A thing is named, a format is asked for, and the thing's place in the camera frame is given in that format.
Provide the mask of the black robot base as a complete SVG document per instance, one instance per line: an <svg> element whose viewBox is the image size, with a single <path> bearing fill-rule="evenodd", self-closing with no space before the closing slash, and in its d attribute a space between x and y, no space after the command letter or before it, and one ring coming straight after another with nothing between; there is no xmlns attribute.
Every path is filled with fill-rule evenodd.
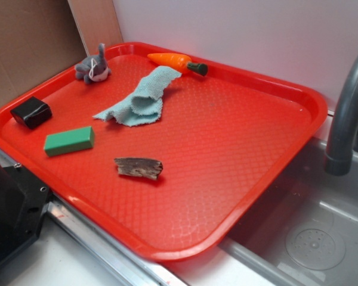
<svg viewBox="0 0 358 286"><path fill-rule="evenodd" d="M0 268L39 238L50 197L26 167L0 165Z"/></svg>

